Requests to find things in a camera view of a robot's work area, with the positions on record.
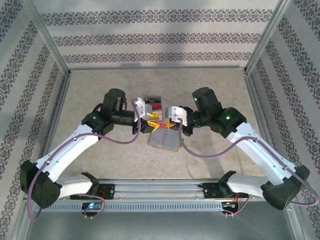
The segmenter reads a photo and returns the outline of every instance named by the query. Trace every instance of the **yellow object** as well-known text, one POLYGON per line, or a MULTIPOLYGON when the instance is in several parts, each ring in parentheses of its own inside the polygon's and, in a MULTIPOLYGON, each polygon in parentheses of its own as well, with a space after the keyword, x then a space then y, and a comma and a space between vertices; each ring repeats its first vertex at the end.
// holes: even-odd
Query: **yellow object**
POLYGON ((153 121, 146 121, 150 127, 153 127, 152 133, 160 127, 160 124, 153 121))
POLYGON ((149 117, 147 120, 154 121, 154 120, 159 120, 159 119, 160 119, 159 115, 155 111, 152 111, 152 116, 149 117))
POLYGON ((170 123, 170 120, 168 119, 168 120, 166 121, 166 124, 165 124, 165 125, 168 127, 168 129, 170 129, 170 128, 172 128, 175 124, 170 123))

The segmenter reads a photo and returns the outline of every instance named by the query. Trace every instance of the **white bracket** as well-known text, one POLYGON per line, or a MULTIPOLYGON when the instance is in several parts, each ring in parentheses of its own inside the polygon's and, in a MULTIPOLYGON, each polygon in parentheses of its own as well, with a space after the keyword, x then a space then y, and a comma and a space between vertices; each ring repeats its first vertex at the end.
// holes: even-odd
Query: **white bracket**
MULTIPOLYGON (((146 104, 145 101, 138 97, 135 105, 139 112, 139 118, 146 120, 152 117, 152 106, 150 104, 146 104)), ((136 112, 134 112, 134 121, 138 121, 136 112)))
POLYGON ((169 106, 165 109, 165 117, 170 118, 175 123, 180 123, 178 119, 182 119, 182 124, 188 126, 187 111, 182 107, 169 106))

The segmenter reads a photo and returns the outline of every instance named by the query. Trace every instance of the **black joint housing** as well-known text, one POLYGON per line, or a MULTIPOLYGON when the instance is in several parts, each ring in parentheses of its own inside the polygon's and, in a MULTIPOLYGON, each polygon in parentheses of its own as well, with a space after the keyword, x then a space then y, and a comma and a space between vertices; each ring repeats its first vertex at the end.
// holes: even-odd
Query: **black joint housing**
MULTIPOLYGON (((301 165, 295 168, 295 174, 306 181, 310 171, 306 166, 301 165)), ((302 183, 294 176, 291 176, 289 179, 284 178, 283 181, 284 183, 276 186, 270 181, 261 186, 264 199, 278 210, 283 210, 302 188, 302 183)))
POLYGON ((231 189, 228 187, 227 182, 228 182, 228 179, 235 173, 236 173, 236 171, 228 171, 218 181, 219 182, 219 190, 225 196, 230 196, 230 195, 234 194, 234 192, 232 192, 231 189))
MULTIPOLYGON (((39 168, 29 160, 20 166, 20 188, 28 194, 29 187, 39 168)), ((60 196, 61 185, 52 182, 45 174, 40 173, 34 184, 31 199, 42 209, 50 207, 60 196)))
POLYGON ((182 129, 186 136, 191 136, 194 128, 210 127, 213 132, 226 138, 231 132, 235 133, 240 124, 247 122, 237 109, 222 108, 214 91, 209 87, 194 91, 192 96, 198 110, 182 107, 187 112, 188 126, 182 129))
POLYGON ((88 172, 82 172, 81 174, 86 176, 92 182, 92 186, 90 187, 90 189, 87 192, 87 194, 94 195, 94 196, 97 195, 98 194, 98 188, 99 188, 99 180, 96 179, 93 175, 91 175, 88 172))
POLYGON ((131 126, 135 132, 135 112, 127 110, 126 93, 120 89, 110 89, 104 95, 103 103, 99 103, 81 124, 92 128, 93 133, 106 135, 115 125, 131 126))

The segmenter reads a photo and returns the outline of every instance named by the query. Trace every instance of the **damask pattern border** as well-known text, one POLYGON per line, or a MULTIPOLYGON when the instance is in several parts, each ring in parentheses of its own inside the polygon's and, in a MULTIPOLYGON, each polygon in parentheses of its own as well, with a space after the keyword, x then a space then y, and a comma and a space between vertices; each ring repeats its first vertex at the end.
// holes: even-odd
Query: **damask pattern border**
POLYGON ((256 44, 260 33, 144 33, 55 36, 58 47, 133 44, 256 44))
POLYGON ((314 31, 316 38, 320 41, 320 7, 315 0, 294 0, 304 19, 314 31))
POLYGON ((247 61, 251 52, 141 52, 63 55, 67 64, 183 62, 183 61, 247 61))
POLYGON ((23 8, 19 0, 7 0, 0 11, 0 43, 5 38, 11 24, 15 21, 18 13, 23 8))
POLYGON ((320 109, 320 74, 286 17, 280 20, 278 30, 287 44, 296 65, 299 67, 313 99, 316 100, 315 103, 318 105, 318 109, 320 109))
POLYGON ((11 152, 13 151, 13 146, 16 144, 18 134, 21 130, 20 127, 25 120, 25 116, 35 94, 38 82, 45 68, 49 55, 50 51, 47 45, 44 44, 35 62, 25 89, 22 92, 18 105, 16 106, 16 110, 13 113, 12 122, 9 123, 8 129, 6 130, 7 134, 4 136, 0 148, 0 180, 2 179, 2 175, 6 170, 6 165, 10 159, 11 152))
POLYGON ((7 201, 4 204, 4 211, 2 211, 2 216, 0 218, 0 238, 6 239, 8 227, 11 224, 11 217, 14 214, 14 210, 17 206, 17 201, 19 200, 19 195, 21 193, 20 190, 20 165, 29 160, 33 154, 33 150, 35 144, 37 142, 37 138, 39 136, 46 111, 50 102, 51 94, 55 88, 55 83, 58 78, 58 74, 60 72, 60 68, 58 64, 55 62, 50 73, 50 77, 47 81, 46 87, 44 89, 43 95, 41 97, 40 104, 38 106, 38 110, 36 115, 34 116, 34 120, 31 126, 31 130, 29 136, 27 137, 27 141, 25 143, 25 148, 23 149, 23 154, 21 155, 21 159, 19 160, 19 166, 16 169, 16 173, 14 174, 14 180, 12 181, 12 186, 9 190, 9 195, 7 196, 7 201))
POLYGON ((32 21, 28 24, 21 39, 14 49, 12 57, 9 59, 6 68, 3 70, 0 82, 0 111, 6 102, 6 98, 11 91, 13 83, 16 81, 18 73, 25 62, 32 44, 38 34, 38 30, 32 21))
POLYGON ((271 132, 270 125, 269 125, 268 120, 267 120, 267 115, 266 115, 266 112, 264 110, 264 106, 262 104, 262 101, 261 101, 259 93, 258 93, 258 89, 257 89, 256 83, 255 83, 254 76, 252 75, 252 73, 250 74, 250 76, 251 76, 252 83, 253 83, 253 86, 254 86, 254 89, 255 89, 255 92, 256 92, 256 96, 258 97, 259 104, 261 106, 262 114, 263 114, 263 117, 264 117, 264 120, 265 120, 266 127, 268 128, 268 132, 269 132, 269 135, 270 135, 270 138, 271 138, 271 141, 272 141, 273 148, 274 148, 274 150, 277 151, 277 146, 275 144, 275 140, 274 140, 274 137, 273 137, 272 132, 271 132))
POLYGON ((290 76, 285 68, 285 65, 276 49, 272 40, 268 42, 265 47, 266 52, 272 62, 272 66, 279 78, 282 89, 286 99, 289 102, 292 113, 295 117, 302 138, 305 141, 305 145, 308 147, 308 152, 311 155, 311 159, 316 169, 318 169, 318 174, 320 174, 320 143, 317 142, 318 138, 315 136, 315 130, 309 123, 309 118, 306 115, 305 108, 302 105, 298 94, 296 93, 295 86, 293 85, 290 76))
POLYGON ((47 131, 46 131, 46 134, 45 134, 45 139, 44 139, 44 142, 43 142, 43 146, 42 146, 41 152, 39 154, 39 158, 42 158, 44 156, 44 154, 45 154, 45 148, 46 148, 47 142, 49 140, 50 129, 52 127, 52 123, 53 123, 53 120, 54 120, 54 117, 55 117, 55 112, 56 112, 57 107, 58 107, 59 99, 60 99, 62 90, 64 88, 65 81, 67 81, 67 77, 63 77, 62 78, 62 81, 61 81, 60 87, 59 87, 59 91, 56 94, 54 106, 52 108, 52 113, 51 113, 51 116, 50 116, 50 120, 49 120, 49 124, 48 124, 48 127, 47 127, 47 131))
POLYGON ((89 12, 54 12, 41 14, 47 26, 135 23, 266 23, 272 9, 172 9, 89 12))

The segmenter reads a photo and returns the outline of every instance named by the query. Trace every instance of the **cable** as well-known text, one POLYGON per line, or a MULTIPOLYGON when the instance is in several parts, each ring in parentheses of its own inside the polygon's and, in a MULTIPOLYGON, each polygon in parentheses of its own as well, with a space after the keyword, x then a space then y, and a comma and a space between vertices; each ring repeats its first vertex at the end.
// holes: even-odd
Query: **cable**
POLYGON ((223 209, 224 212, 226 213, 229 213, 229 215, 226 214, 226 216, 235 216, 237 215, 238 213, 240 213, 244 208, 245 206, 247 205, 247 203, 249 202, 249 198, 251 197, 251 195, 248 196, 248 198, 245 200, 244 204, 242 205, 242 207, 240 209, 238 209, 238 211, 236 212, 232 212, 232 211, 229 211, 229 210, 226 210, 226 209, 223 209))
MULTIPOLYGON (((136 98, 133 99, 131 101, 131 104, 133 106, 133 110, 134 112, 136 113, 137 116, 139 116, 139 112, 138 112, 138 109, 136 107, 136 98)), ((82 137, 85 137, 85 136, 96 136, 96 137, 99 137, 99 138, 102 138, 104 140, 108 140, 112 143, 115 143, 115 144, 122 144, 122 145, 126 145, 126 144, 131 144, 133 143, 135 140, 137 140, 137 138, 139 137, 140 135, 140 131, 141 131, 141 121, 138 119, 138 131, 136 133, 136 135, 134 136, 134 138, 130 141, 117 141, 117 140, 113 140, 109 137, 106 137, 104 135, 100 135, 100 134, 96 134, 96 133, 83 133, 83 134, 80 134, 78 136, 75 136, 73 138, 71 138, 70 140, 66 141, 64 144, 62 144, 48 159, 47 161, 39 168, 38 172, 34 175, 32 181, 31 181, 31 184, 30 184, 30 187, 29 187, 29 190, 28 190, 28 194, 27 194, 27 212, 28 212, 28 216, 30 218, 30 220, 32 222, 36 221, 38 218, 39 218, 39 215, 42 211, 42 209, 39 210, 38 214, 36 215, 36 217, 33 217, 32 215, 32 211, 31 211, 31 195, 32 195, 32 191, 34 189, 34 186, 35 186, 35 183, 37 181, 37 178, 39 177, 39 175, 42 173, 42 171, 45 169, 45 167, 52 161, 52 159, 62 150, 64 149, 66 146, 68 146, 70 143, 74 142, 74 141, 77 141, 79 138, 82 138, 82 137)))
POLYGON ((199 155, 194 153, 193 151, 191 151, 184 143, 184 139, 182 137, 182 126, 183 126, 183 120, 181 118, 178 118, 178 120, 180 121, 180 125, 179 125, 179 141, 180 144, 183 146, 183 148, 192 156, 195 156, 197 158, 201 158, 201 159, 214 159, 217 157, 220 157, 224 154, 226 154, 227 152, 229 152, 231 149, 233 149, 238 143, 244 141, 244 140, 253 140, 256 141, 258 144, 260 144, 285 170, 287 170, 292 176, 294 176, 300 183, 302 183, 307 189, 309 189, 309 191, 314 195, 314 202, 312 203, 300 203, 300 202, 295 202, 292 201, 290 203, 294 204, 294 205, 299 205, 299 206, 315 206, 319 203, 319 196, 316 193, 316 191, 306 182, 304 181, 301 177, 299 177, 295 172, 293 172, 290 168, 288 168, 287 165, 285 165, 280 158, 278 158, 270 149, 268 146, 266 146, 263 142, 259 141, 258 138, 253 137, 253 136, 244 136, 239 138, 237 141, 235 141, 234 143, 231 144, 231 146, 229 146, 226 150, 217 153, 215 155, 209 155, 209 156, 203 156, 203 155, 199 155))
MULTIPOLYGON (((98 217, 100 214, 102 214, 102 213, 106 210, 107 202, 106 202, 106 200, 105 200, 104 198, 102 198, 102 197, 100 197, 100 196, 94 196, 94 195, 89 195, 89 194, 84 194, 84 193, 79 193, 79 194, 76 194, 76 195, 102 200, 102 202, 103 202, 103 208, 102 208, 97 214, 95 214, 95 215, 93 215, 93 216, 90 216, 90 219, 94 219, 94 218, 98 217)), ((87 211, 88 211, 88 208, 86 208, 86 209, 84 210, 84 212, 83 212, 85 218, 88 217, 88 215, 86 214, 87 211)))

